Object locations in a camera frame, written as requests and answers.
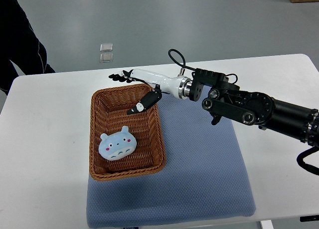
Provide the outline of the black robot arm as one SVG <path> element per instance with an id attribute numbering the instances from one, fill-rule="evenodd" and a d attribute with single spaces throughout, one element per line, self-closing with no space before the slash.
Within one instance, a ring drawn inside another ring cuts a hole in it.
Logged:
<path id="1" fill-rule="evenodd" d="M 280 101 L 265 93 L 240 90 L 228 81 L 228 75 L 203 69 L 192 73 L 183 95 L 197 101 L 204 86 L 210 88 L 202 101 L 202 108 L 212 116 L 212 125 L 222 117 L 242 123 L 257 125 L 300 140 L 317 148 L 319 146 L 319 111 Z"/>

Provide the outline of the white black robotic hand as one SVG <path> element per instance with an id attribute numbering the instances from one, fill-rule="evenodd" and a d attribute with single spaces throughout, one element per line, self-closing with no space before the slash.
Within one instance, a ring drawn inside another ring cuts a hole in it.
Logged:
<path id="1" fill-rule="evenodd" d="M 162 98 L 162 94 L 172 94 L 179 99 L 186 99 L 189 96 L 192 81 L 183 75 L 167 77 L 159 73 L 142 69 L 122 70 L 109 75 L 113 81 L 119 82 L 142 82 L 152 87 L 132 109 L 127 111 L 128 115 L 138 114 L 153 107 Z"/>

